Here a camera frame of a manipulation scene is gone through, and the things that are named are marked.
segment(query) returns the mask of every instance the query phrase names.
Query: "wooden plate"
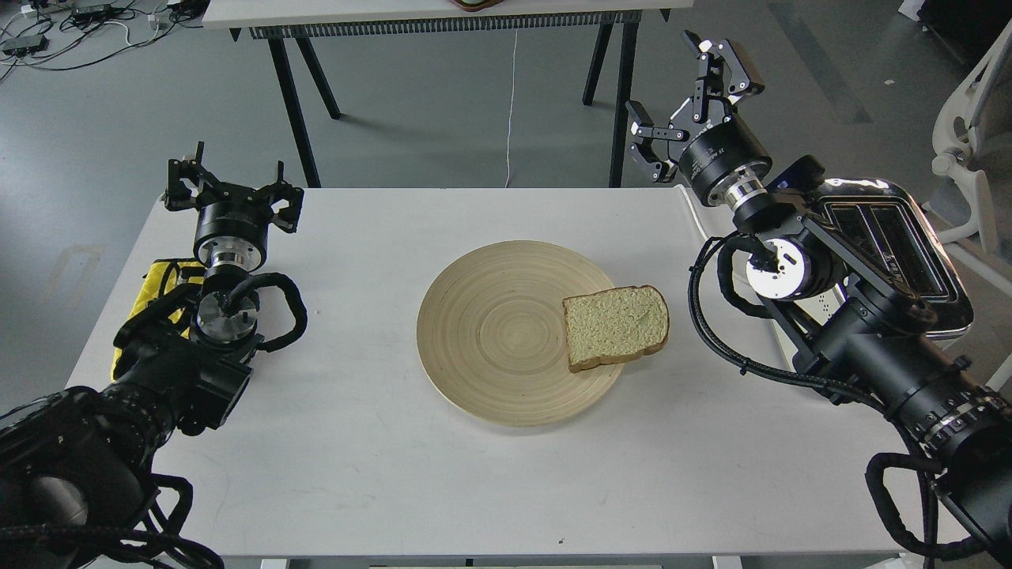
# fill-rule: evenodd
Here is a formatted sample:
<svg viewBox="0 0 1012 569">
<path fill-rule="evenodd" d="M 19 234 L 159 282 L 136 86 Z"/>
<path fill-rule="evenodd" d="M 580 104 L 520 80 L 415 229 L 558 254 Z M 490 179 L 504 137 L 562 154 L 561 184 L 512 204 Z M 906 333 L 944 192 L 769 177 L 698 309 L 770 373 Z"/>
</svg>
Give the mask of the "wooden plate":
<svg viewBox="0 0 1012 569">
<path fill-rule="evenodd" d="M 563 299 L 613 287 L 586 257 L 551 243 L 476 249 L 422 301 L 422 364 L 446 399 L 483 419 L 530 426 L 571 417 L 600 399 L 622 367 L 570 373 Z"/>
</svg>

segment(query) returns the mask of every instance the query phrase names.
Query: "bread crust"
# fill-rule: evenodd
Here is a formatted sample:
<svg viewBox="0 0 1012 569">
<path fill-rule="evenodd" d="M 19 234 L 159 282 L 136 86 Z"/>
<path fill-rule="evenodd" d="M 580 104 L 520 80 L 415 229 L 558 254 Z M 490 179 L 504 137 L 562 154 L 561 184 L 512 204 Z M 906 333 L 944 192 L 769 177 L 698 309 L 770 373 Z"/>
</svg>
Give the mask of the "bread crust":
<svg viewBox="0 0 1012 569">
<path fill-rule="evenodd" d="M 605 293 L 611 293 L 611 292 L 614 292 L 614 291 L 622 291 L 622 290 L 626 290 L 626 289 L 629 289 L 629 290 L 653 289 L 654 292 L 657 293 L 657 296 L 659 296 L 661 298 L 661 302 L 664 303 L 665 312 L 667 313 L 667 317 L 668 317 L 667 320 L 666 320 L 666 322 L 665 322 L 665 327 L 664 327 L 664 338 L 662 338 L 660 342 L 658 342 L 656 344 L 649 345 L 649 346 L 647 346 L 647 347 L 645 347 L 645 348 L 643 348 L 640 351 L 637 351 L 635 353 L 626 353 L 626 354 L 617 355 L 617 356 L 600 355 L 600 356 L 597 356 L 597 357 L 591 357 L 590 359 L 585 359 L 583 361 L 573 361 L 573 352 L 570 350 L 570 343 L 567 340 L 567 342 L 566 342 L 566 356 L 567 356 L 567 359 L 569 361 L 569 371 L 571 373 L 578 374 L 580 372 L 584 372 L 584 371 L 587 371 L 587 370 L 593 370 L 594 368 L 597 368 L 598 365 L 611 365 L 613 363 L 626 363 L 628 361 L 640 359 L 644 355 L 650 355 L 652 353 L 657 353 L 657 352 L 661 351 L 661 348 L 663 348 L 665 344 L 668 343 L 668 336 L 671 335 L 671 309 L 668 308 L 668 301 L 667 301 L 667 299 L 665 299 L 664 295 L 662 295 L 661 292 L 658 291 L 657 288 L 654 287 L 653 284 L 644 284 L 643 287 L 615 287 L 614 289 L 607 289 L 607 290 L 604 290 L 604 291 L 598 291 L 597 293 L 592 293 L 590 295 L 578 295 L 576 297 L 567 297 L 567 298 L 563 299 L 563 318 L 565 319 L 569 315 L 569 308 L 566 306 L 566 301 L 569 300 L 569 299 L 581 299 L 581 298 L 585 298 L 585 297 L 596 297 L 598 295 L 603 295 Z"/>
</svg>

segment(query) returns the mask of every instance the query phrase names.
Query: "concrete floor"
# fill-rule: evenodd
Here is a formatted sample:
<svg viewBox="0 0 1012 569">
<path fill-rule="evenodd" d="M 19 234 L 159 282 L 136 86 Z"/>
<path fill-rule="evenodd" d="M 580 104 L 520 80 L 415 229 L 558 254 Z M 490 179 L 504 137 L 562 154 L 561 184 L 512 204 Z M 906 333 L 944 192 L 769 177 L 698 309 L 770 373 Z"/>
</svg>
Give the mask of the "concrete floor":
<svg viewBox="0 0 1012 569">
<path fill-rule="evenodd" d="M 931 129 L 967 70 L 897 13 L 899 2 L 697 4 L 676 11 L 670 23 L 657 12 L 645 14 L 632 96 L 655 116 L 674 110 L 695 77 L 681 29 L 732 37 L 748 48 L 767 85 L 742 113 L 771 153 L 774 169 L 814 154 L 832 174 L 881 176 L 919 199 L 931 195 L 939 183 L 929 166 Z M 2 21 L 15 9 L 0 3 Z M 151 32 L 143 18 L 130 27 L 132 42 Z M 110 26 L 54 64 L 105 55 L 122 46 L 122 33 Z M 617 38 L 597 102 L 584 107 L 579 100 L 594 36 L 592 28 L 521 30 L 516 36 L 511 185 L 606 182 Z M 55 46 L 66 40 L 54 39 Z M 513 31 L 317 40 L 347 113 L 338 123 L 327 117 L 289 46 L 323 184 L 502 186 L 513 45 Z M 233 43 L 226 31 L 177 29 L 83 70 L 15 69 L 0 83 L 0 116 L 3 408 L 64 386 L 164 189 L 167 159 L 191 153 L 203 140 L 204 164 L 222 179 L 267 183 L 280 159 L 290 181 L 305 181 L 267 45 L 248 35 Z M 630 160 L 625 168 L 625 186 L 648 183 Z M 973 356 L 977 376 L 986 378 L 1012 345 L 1008 309 L 999 308 L 1007 302 L 968 271 L 962 274 L 978 321 L 951 349 Z M 881 558 L 747 559 L 746 566 L 863 567 Z M 660 561 L 666 567 L 708 563 Z M 230 560 L 229 566 L 255 563 Z M 985 559 L 973 563 L 961 566 L 994 566 Z M 317 560 L 312 566 L 328 565 Z"/>
</svg>

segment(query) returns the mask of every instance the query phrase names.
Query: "table leg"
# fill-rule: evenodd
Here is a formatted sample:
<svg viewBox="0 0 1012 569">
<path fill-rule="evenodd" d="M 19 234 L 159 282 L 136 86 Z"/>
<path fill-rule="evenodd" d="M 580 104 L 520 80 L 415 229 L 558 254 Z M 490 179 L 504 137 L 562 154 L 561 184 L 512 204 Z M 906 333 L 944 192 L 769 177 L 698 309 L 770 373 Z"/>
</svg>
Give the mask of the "table leg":
<svg viewBox="0 0 1012 569">
<path fill-rule="evenodd" d="M 608 42 L 611 39 L 611 28 L 614 24 L 602 23 L 597 28 L 597 43 L 594 44 L 594 57 L 590 60 L 590 71 L 587 72 L 587 84 L 583 88 L 583 104 L 594 103 L 594 93 L 597 91 L 597 80 L 601 77 L 601 66 L 604 65 L 604 54 L 608 52 Z"/>
<path fill-rule="evenodd" d="M 611 139 L 611 169 L 608 172 L 608 187 L 621 187 L 622 162 L 625 159 L 625 135 L 628 132 L 628 110 L 632 89 L 632 64 L 636 61 L 636 39 L 640 31 L 639 22 L 622 24 L 622 51 L 618 58 L 618 93 L 615 97 L 615 128 Z"/>
<path fill-rule="evenodd" d="M 313 44 L 309 37 L 297 37 L 296 44 L 299 44 L 299 50 L 303 53 L 303 59 L 306 60 L 306 66 L 310 68 L 310 75 L 313 76 L 313 82 L 317 84 L 317 90 L 323 97 L 323 104 L 327 107 L 327 112 L 330 113 L 331 118 L 337 120 L 341 117 L 341 109 L 338 108 L 337 101 L 334 100 L 334 92 L 330 90 L 330 83 L 327 82 L 327 76 L 323 74 L 323 68 L 320 67 L 320 60 L 316 57 Z"/>
<path fill-rule="evenodd" d="M 306 185 L 321 187 L 316 159 L 313 158 L 313 147 L 310 146 L 310 135 L 306 131 L 303 108 L 299 104 L 299 93 L 296 92 L 296 80 L 291 77 L 291 65 L 288 63 L 287 52 L 284 51 L 284 40 L 267 39 L 267 44 L 270 46 L 270 57 L 274 60 L 274 71 L 277 73 L 277 84 L 281 87 L 281 97 L 284 98 L 284 109 L 288 111 L 291 135 L 296 138 L 296 148 L 299 149 L 299 160 L 306 174 Z"/>
</svg>

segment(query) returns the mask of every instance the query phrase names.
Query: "table surface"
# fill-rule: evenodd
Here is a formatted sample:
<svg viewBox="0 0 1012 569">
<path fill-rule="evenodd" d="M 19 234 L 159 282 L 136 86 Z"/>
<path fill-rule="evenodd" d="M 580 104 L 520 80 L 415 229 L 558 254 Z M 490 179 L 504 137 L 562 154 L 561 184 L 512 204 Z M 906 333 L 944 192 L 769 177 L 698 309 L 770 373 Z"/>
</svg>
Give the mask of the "table surface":
<svg viewBox="0 0 1012 569">
<path fill-rule="evenodd" d="M 702 242 L 672 188 L 309 189 L 299 233 L 271 230 L 263 270 L 288 274 L 306 335 L 253 360 L 228 423 L 180 433 L 155 471 L 185 476 L 184 537 L 233 556 L 748 554 L 889 551 L 864 486 L 868 459 L 902 451 L 873 412 L 738 371 L 688 319 Z M 699 213 L 726 232 L 726 209 Z M 156 258 L 185 254 L 195 214 L 156 204 L 68 385 L 101 389 L 111 340 Z M 596 262 L 616 286 L 651 283 L 671 312 L 655 355 L 563 423 L 474 418 L 429 382 L 415 341 L 432 280 L 460 255 L 512 239 Z M 783 364 L 769 324 L 704 282 L 729 343 Z M 261 330 L 287 329 L 267 291 Z M 894 484 L 920 519 L 913 479 Z M 943 539 L 957 537 L 943 517 Z"/>
<path fill-rule="evenodd" d="M 294 25 L 393 19 L 509 16 L 564 12 L 688 8 L 693 0 L 505 0 L 467 12 L 449 0 L 212 0 L 203 15 L 207 28 Z"/>
</svg>

